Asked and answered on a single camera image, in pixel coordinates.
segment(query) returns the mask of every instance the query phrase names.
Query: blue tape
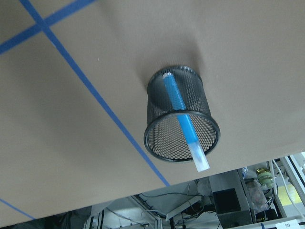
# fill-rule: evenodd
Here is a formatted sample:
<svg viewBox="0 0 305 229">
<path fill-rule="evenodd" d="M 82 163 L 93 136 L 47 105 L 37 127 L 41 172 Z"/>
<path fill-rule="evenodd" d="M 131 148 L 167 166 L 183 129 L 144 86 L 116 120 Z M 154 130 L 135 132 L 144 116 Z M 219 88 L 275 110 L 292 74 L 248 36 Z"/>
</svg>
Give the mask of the blue tape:
<svg viewBox="0 0 305 229">
<path fill-rule="evenodd" d="M 170 184 L 165 179 L 165 177 L 161 174 L 161 172 L 157 169 L 157 167 L 153 164 L 153 162 L 145 154 L 145 152 L 142 150 L 142 148 L 139 146 L 139 144 L 136 142 L 136 140 L 133 138 L 133 136 L 129 133 L 127 128 L 124 126 L 124 124 L 119 120 L 119 118 L 116 116 L 116 114 L 108 106 L 106 101 L 102 98 L 102 96 L 99 94 L 99 92 L 95 89 L 93 84 L 86 77 L 86 75 L 83 73 L 83 71 L 77 65 L 75 60 L 70 56 L 68 51 L 64 48 L 64 46 L 61 44 L 61 42 L 58 40 L 58 38 L 55 36 L 55 34 L 51 31 L 51 29 L 48 27 L 46 22 L 38 14 L 36 9 L 32 6 L 30 1 L 29 0 L 20 0 L 20 2 L 24 6 L 24 8 L 29 12 L 29 14 L 33 17 L 33 19 L 36 21 L 36 23 L 41 27 L 43 32 L 46 34 L 46 36 L 49 38 L 49 40 L 53 43 L 53 45 L 56 47 L 56 49 L 60 52 L 60 54 L 63 56 L 63 58 L 67 61 L 67 63 L 70 65 L 70 67 L 74 70 L 74 72 L 77 74 L 79 79 L 88 88 L 88 90 L 91 92 L 91 94 L 94 96 L 94 98 L 104 108 L 104 110 L 107 112 L 107 114 L 110 116 L 110 118 L 116 123 L 116 125 L 120 128 L 120 130 L 123 132 L 123 134 L 130 141 L 130 143 L 134 146 L 134 148 L 143 157 L 143 159 L 149 165 L 149 167 L 155 172 L 155 174 L 159 177 L 159 179 L 166 186 L 169 186 Z"/>
<path fill-rule="evenodd" d="M 74 14 L 75 12 L 81 10 L 82 8 L 88 6 L 92 2 L 96 0 L 77 0 L 69 5 L 63 7 L 59 11 L 55 12 L 54 14 L 50 15 L 45 19 L 45 22 L 48 26 L 52 26 L 59 21 L 69 17 L 70 15 Z M 6 42 L 0 44 L 0 54 L 3 54 L 10 50 L 11 48 L 17 46 L 18 44 L 26 41 L 28 38 L 35 36 L 37 33 L 41 31 L 41 28 L 38 24 L 35 24 L 28 29 L 20 32 L 16 36 L 12 37 L 11 39 L 7 40 Z"/>
<path fill-rule="evenodd" d="M 23 215 L 29 217 L 30 219 L 35 219 L 33 216 L 29 215 L 28 213 L 25 213 L 24 211 L 21 211 L 19 208 L 13 206 L 12 204 L 6 202 L 6 201 L 3 200 L 3 199 L 0 199 L 0 202 L 2 202 L 3 204 L 9 206 L 10 208 L 16 210 L 17 212 L 19 212 L 19 213 L 21 213 L 21 214 L 23 214 Z"/>
</svg>

